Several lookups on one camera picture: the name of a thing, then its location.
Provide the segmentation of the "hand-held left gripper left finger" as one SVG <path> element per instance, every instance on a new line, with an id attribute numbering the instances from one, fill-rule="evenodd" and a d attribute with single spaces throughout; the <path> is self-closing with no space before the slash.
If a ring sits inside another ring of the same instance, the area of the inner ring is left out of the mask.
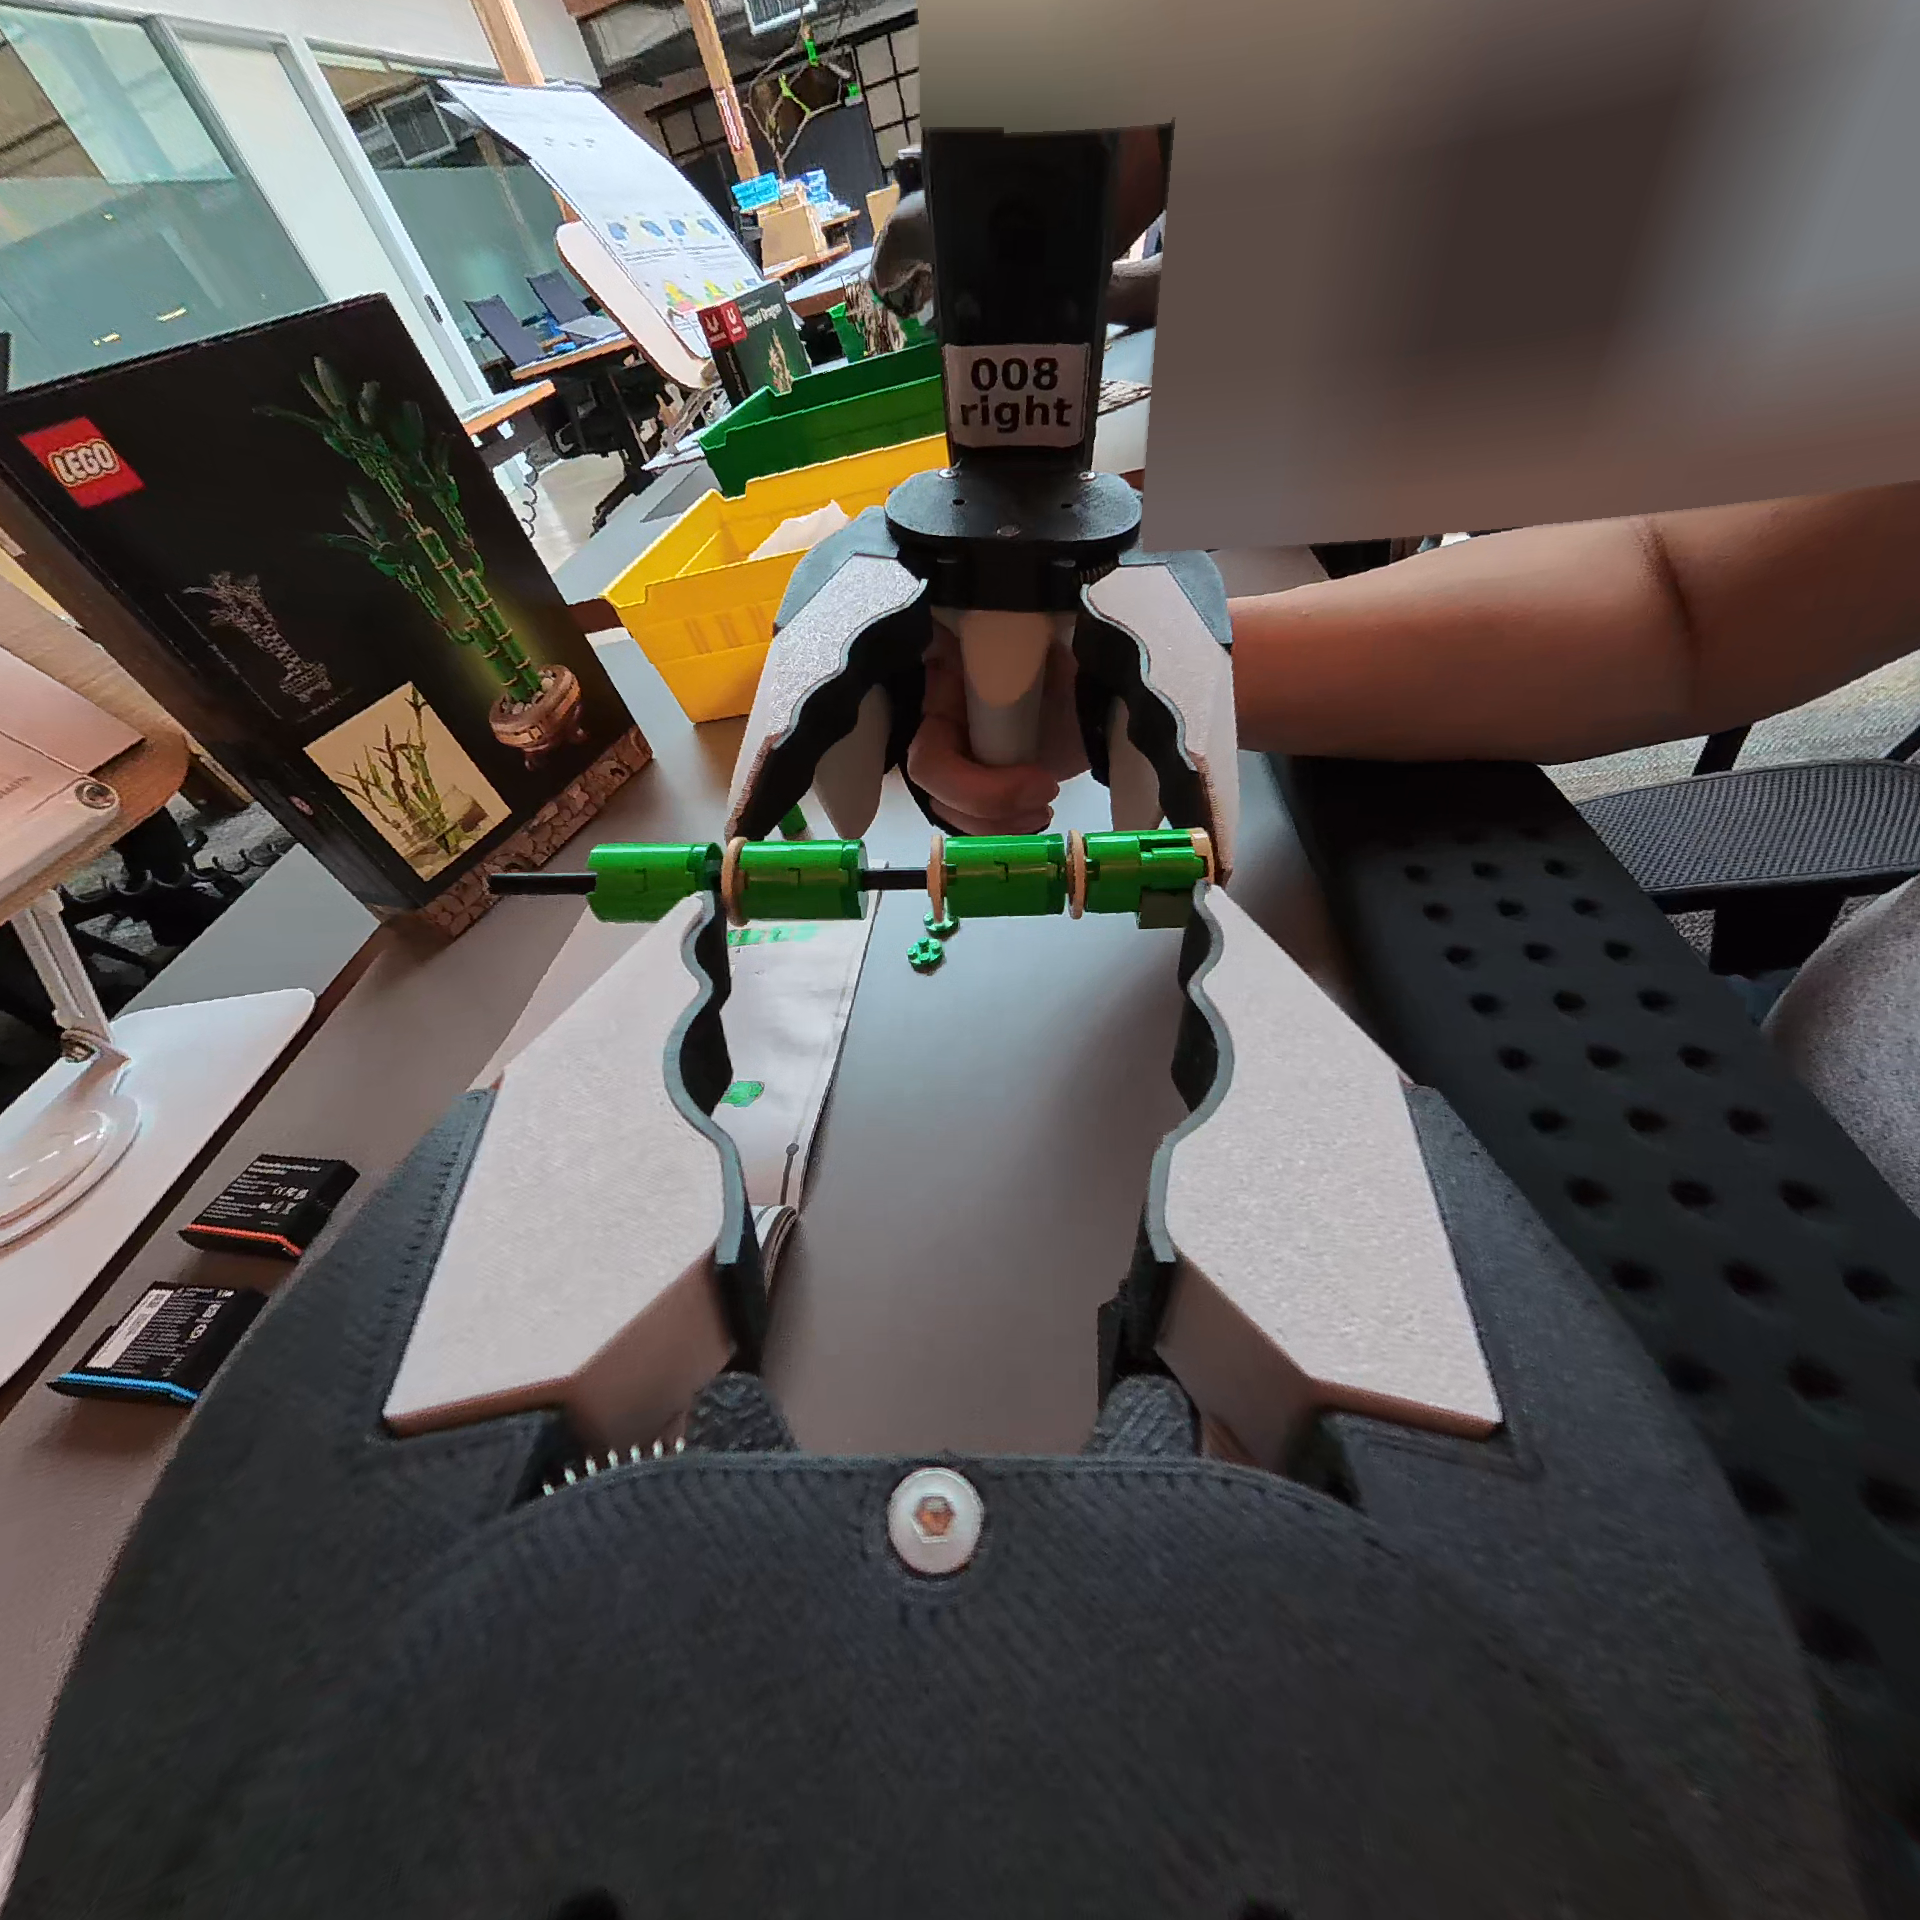
<path id="1" fill-rule="evenodd" d="M 558 1408 L 648 1446 L 738 1348 L 764 1284 L 732 1138 L 712 900 L 677 903 L 502 1068 L 383 1405 L 394 1433 Z"/>

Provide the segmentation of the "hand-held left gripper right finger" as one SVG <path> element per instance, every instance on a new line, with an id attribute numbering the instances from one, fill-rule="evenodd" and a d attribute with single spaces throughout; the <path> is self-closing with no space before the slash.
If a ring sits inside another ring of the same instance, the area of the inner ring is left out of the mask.
<path id="1" fill-rule="evenodd" d="M 1167 1368 L 1261 1469 L 1328 1410 L 1490 1436 L 1502 1405 L 1400 1072 L 1218 886 L 1194 889 L 1184 989 L 1189 1117 L 1143 1215 Z"/>

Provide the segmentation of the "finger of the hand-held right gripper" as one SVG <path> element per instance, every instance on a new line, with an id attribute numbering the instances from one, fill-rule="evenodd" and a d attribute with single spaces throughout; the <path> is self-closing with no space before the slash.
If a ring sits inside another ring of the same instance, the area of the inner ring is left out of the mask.
<path id="1" fill-rule="evenodd" d="M 726 840 L 761 838 L 806 792 L 862 837 L 920 718 L 930 609 L 879 509 L 809 551 L 778 605 L 736 756 Z"/>
<path id="2" fill-rule="evenodd" d="M 1232 618 L 1202 551 L 1132 553 L 1080 591 L 1074 711 L 1089 772 L 1122 832 L 1200 829 L 1213 880 L 1232 874 L 1239 740 Z"/>

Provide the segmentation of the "green toy bamboo stalk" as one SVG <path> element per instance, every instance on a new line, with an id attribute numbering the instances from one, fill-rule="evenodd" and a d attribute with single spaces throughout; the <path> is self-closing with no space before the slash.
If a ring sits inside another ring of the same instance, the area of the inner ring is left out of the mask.
<path id="1" fill-rule="evenodd" d="M 878 869 L 855 838 L 602 844 L 585 870 L 502 870 L 496 896 L 582 896 L 608 922 L 653 922 L 712 896 L 732 922 L 858 921 L 874 893 L 922 893 L 960 921 L 1134 916 L 1182 926 L 1192 889 L 1213 880 L 1200 829 L 935 834 L 919 866 Z"/>

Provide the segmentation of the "grey desk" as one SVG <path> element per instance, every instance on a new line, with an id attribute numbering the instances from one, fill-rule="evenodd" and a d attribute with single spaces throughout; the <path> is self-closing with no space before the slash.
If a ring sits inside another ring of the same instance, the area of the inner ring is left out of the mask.
<path id="1" fill-rule="evenodd" d="M 97 1588 L 183 1412 L 72 1401 L 41 1381 L 150 1284 L 261 1284 L 269 1258 L 201 1254 L 175 1226 L 255 1154 L 341 1159 L 351 1214 L 501 1049 L 517 1049 L 633 936 L 573 900 L 510 900 L 461 938 L 377 926 L 289 853 L 136 1000 L 158 1009 L 297 984 L 298 1053 L 5 1390 L 1 1790 L 32 1773 Z M 1095 1317 L 1128 1263 L 1145 1174 L 1184 1105 L 1167 1077 L 1176 944 L 1132 921 L 962 930 L 904 962 L 920 903 L 885 898 L 778 1261 L 768 1375 L 818 1452 L 1065 1452 L 1097 1397 Z"/>

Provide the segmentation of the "person's right hand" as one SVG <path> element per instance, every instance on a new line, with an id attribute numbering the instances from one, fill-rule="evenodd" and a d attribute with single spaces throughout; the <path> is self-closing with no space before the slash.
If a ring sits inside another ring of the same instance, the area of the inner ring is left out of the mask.
<path id="1" fill-rule="evenodd" d="M 1008 766 L 973 756 L 956 641 L 937 637 L 922 665 L 920 719 L 908 746 L 904 775 L 930 804 L 930 818 L 962 834 L 1047 829 L 1060 786 L 1087 770 L 1072 649 L 1056 644 L 1047 653 L 1034 759 Z"/>

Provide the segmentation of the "yellow plastic bin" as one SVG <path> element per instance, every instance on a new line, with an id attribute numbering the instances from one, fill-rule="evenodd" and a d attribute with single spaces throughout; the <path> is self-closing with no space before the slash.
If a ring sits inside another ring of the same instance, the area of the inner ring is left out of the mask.
<path id="1" fill-rule="evenodd" d="M 750 479 L 740 496 L 705 492 L 602 589 L 688 719 L 751 708 L 776 608 L 797 551 L 758 556 L 776 525 L 829 503 L 855 517 L 909 472 L 944 465 L 935 439 Z"/>

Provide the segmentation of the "green plastic bin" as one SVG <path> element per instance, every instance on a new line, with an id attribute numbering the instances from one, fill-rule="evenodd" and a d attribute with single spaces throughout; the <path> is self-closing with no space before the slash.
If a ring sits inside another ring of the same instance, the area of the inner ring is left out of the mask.
<path id="1" fill-rule="evenodd" d="M 920 441 L 944 432 L 944 356 L 937 340 L 813 370 L 778 393 L 758 389 L 700 433 L 721 496 L 750 479 Z"/>

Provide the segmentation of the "small red-black toy box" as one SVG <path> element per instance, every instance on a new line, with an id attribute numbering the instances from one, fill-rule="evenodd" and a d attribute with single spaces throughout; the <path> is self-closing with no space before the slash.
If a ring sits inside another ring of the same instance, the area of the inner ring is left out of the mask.
<path id="1" fill-rule="evenodd" d="M 765 389 L 788 393 L 800 376 L 812 372 L 802 329 L 774 278 L 704 304 L 694 318 L 734 404 Z"/>

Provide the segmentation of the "black battery orange stripe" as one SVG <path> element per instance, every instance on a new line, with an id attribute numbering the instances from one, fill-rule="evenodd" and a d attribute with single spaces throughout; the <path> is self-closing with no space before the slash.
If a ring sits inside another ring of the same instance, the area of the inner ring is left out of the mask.
<path id="1" fill-rule="evenodd" d="M 297 1261 L 356 1183 L 342 1159 L 266 1154 L 246 1162 L 177 1239 L 209 1252 Z"/>

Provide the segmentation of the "white instruction booklet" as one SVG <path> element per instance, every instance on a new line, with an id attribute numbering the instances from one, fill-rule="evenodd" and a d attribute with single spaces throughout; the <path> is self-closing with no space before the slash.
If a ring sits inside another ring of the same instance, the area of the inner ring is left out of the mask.
<path id="1" fill-rule="evenodd" d="M 712 1108 L 732 1136 L 774 1272 L 802 1206 L 816 1136 L 872 922 L 774 921 L 726 932 L 726 1050 L 734 1081 Z"/>

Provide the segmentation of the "white easel board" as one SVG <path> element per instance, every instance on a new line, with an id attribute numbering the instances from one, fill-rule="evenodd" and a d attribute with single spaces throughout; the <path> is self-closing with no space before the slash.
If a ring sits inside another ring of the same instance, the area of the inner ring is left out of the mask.
<path id="1" fill-rule="evenodd" d="M 440 89 L 572 208 L 559 252 L 639 354 L 700 389 L 710 370 L 700 308 L 761 286 L 724 217 L 588 87 L 444 80 Z"/>

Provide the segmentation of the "black battery blue stripe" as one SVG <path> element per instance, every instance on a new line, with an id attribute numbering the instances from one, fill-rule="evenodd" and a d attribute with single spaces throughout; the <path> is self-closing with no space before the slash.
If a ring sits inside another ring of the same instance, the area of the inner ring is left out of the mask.
<path id="1" fill-rule="evenodd" d="M 191 1408 L 265 1303 L 266 1293 L 250 1286 L 148 1286 L 47 1388 L 68 1399 Z"/>

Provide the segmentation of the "white lamp base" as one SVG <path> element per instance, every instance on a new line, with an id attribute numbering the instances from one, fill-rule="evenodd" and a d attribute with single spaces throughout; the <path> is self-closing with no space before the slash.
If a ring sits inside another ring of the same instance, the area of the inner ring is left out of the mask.
<path id="1" fill-rule="evenodd" d="M 10 921 L 61 1061 L 1 1114 L 1 1378 L 10 1381 L 276 1065 L 311 991 L 108 1017 L 44 893 Z"/>

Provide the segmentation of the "grey printed t-shirt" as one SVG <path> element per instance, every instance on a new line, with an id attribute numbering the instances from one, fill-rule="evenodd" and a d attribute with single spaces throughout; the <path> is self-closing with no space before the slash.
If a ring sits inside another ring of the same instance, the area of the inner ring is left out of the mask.
<path id="1" fill-rule="evenodd" d="M 1774 1002 L 1765 1028 L 1917 1210 L 1917 880 L 1837 926 Z"/>

